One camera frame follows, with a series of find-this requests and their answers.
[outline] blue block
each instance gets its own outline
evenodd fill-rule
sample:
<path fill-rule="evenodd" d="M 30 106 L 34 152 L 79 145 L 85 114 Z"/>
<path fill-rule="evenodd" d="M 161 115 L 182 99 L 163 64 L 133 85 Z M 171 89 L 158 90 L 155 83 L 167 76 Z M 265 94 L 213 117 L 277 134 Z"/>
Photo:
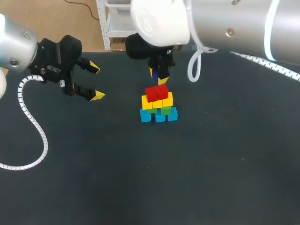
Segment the blue block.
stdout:
<path fill-rule="evenodd" d="M 140 110 L 140 115 L 141 115 L 141 122 L 142 123 L 147 123 L 151 122 L 151 114 L 147 113 L 147 110 Z"/>
<path fill-rule="evenodd" d="M 153 71 L 152 80 L 158 84 L 158 71 Z"/>
<path fill-rule="evenodd" d="M 155 114 L 155 122 L 156 123 L 165 122 L 165 116 L 161 115 L 161 110 L 160 109 L 158 109 L 156 114 Z"/>
<path fill-rule="evenodd" d="M 176 121 L 178 120 L 178 113 L 176 107 L 171 108 L 171 115 L 168 115 L 168 121 Z"/>

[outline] wooden floor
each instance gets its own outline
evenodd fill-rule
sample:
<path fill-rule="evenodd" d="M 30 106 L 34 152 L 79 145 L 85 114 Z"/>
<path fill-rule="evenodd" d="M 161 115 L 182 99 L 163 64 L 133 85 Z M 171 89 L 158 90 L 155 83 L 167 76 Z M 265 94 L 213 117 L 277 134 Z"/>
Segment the wooden floor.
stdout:
<path fill-rule="evenodd" d="M 96 0 L 68 0 L 90 6 L 98 18 Z M 81 40 L 84 52 L 104 52 L 99 20 L 91 17 L 88 7 L 64 0 L 0 0 L 0 14 L 34 30 L 43 38 L 58 42 L 69 34 Z"/>

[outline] block tower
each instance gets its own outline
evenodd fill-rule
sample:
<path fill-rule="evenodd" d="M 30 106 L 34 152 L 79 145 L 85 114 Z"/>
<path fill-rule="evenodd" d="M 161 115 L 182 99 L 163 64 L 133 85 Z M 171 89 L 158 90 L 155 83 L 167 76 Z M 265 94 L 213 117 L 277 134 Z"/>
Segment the block tower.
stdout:
<path fill-rule="evenodd" d="M 145 91 L 145 95 L 142 96 L 142 109 L 140 110 L 142 123 L 151 122 L 152 114 L 154 114 L 156 123 L 178 119 L 177 109 L 173 107 L 173 94 L 168 91 L 165 84 L 146 88 Z"/>

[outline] white shelf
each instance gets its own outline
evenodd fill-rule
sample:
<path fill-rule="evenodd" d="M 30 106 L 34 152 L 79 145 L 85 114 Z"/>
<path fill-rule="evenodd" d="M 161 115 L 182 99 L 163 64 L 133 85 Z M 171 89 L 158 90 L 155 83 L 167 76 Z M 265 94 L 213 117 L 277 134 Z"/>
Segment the white shelf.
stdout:
<path fill-rule="evenodd" d="M 126 38 L 136 33 L 128 9 L 110 8 L 107 24 L 110 38 Z"/>
<path fill-rule="evenodd" d="M 111 49 L 110 38 L 126 38 L 136 30 L 130 16 L 130 0 L 96 0 L 104 46 Z"/>
<path fill-rule="evenodd" d="M 131 0 L 105 0 L 106 7 L 130 8 Z"/>

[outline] white cable loop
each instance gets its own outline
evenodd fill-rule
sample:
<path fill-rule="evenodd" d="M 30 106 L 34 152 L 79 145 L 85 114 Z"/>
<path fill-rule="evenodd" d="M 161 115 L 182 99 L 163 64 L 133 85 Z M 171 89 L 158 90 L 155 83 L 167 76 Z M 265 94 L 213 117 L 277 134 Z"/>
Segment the white cable loop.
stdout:
<path fill-rule="evenodd" d="M 10 166 L 10 165 L 5 165 L 0 163 L 0 168 L 6 169 L 6 170 L 27 170 L 30 169 L 34 166 L 36 166 L 37 164 L 39 164 L 40 162 L 43 161 L 43 159 L 46 157 L 47 151 L 48 151 L 48 140 L 47 137 L 43 131 L 43 129 L 41 128 L 41 126 L 38 124 L 38 122 L 33 118 L 33 116 L 31 115 L 31 113 L 28 111 L 24 100 L 23 100 L 23 88 L 24 85 L 31 80 L 36 80 L 36 81 L 43 81 L 43 78 L 41 76 L 27 76 L 26 78 L 24 78 L 21 83 L 19 84 L 18 87 L 18 100 L 20 103 L 20 107 L 22 108 L 23 112 L 25 113 L 25 115 L 28 117 L 28 119 L 32 122 L 32 124 L 36 127 L 36 129 L 38 130 L 39 134 L 42 137 L 43 143 L 44 143 L 44 150 L 42 155 L 33 163 L 30 163 L 28 165 L 24 165 L 24 166 Z"/>
<path fill-rule="evenodd" d="M 207 48 L 204 46 L 197 45 L 197 51 L 190 59 L 190 61 L 188 63 L 188 67 L 187 67 L 187 76 L 191 82 L 197 82 L 199 80 L 200 73 L 201 73 L 201 55 L 202 55 L 202 53 L 215 53 L 216 51 L 218 51 L 218 50 L 214 49 L 214 48 Z M 193 76 L 193 67 L 194 67 L 196 60 L 198 60 L 198 63 L 197 63 L 196 76 L 194 77 Z"/>
<path fill-rule="evenodd" d="M 201 48 L 200 47 L 197 47 L 197 48 L 198 48 L 198 51 L 195 52 L 195 54 L 192 56 L 191 60 L 188 63 L 188 67 L 187 67 L 187 76 L 191 82 L 198 81 L 198 79 L 200 77 L 202 53 L 215 53 L 217 51 L 217 49 L 209 49 L 209 48 L 203 49 L 203 46 Z M 300 74 L 298 74 L 294 71 L 291 71 L 285 67 L 282 67 L 280 65 L 277 65 L 276 63 L 270 62 L 270 61 L 260 58 L 260 57 L 251 56 L 251 55 L 244 55 L 244 54 L 239 54 L 236 52 L 230 52 L 230 53 L 238 55 L 247 60 L 253 61 L 263 67 L 269 68 L 277 73 L 283 74 L 287 77 L 290 77 L 290 78 L 300 82 Z M 196 60 L 198 60 L 197 72 L 196 72 L 196 76 L 194 77 L 193 76 L 193 66 L 194 66 Z"/>

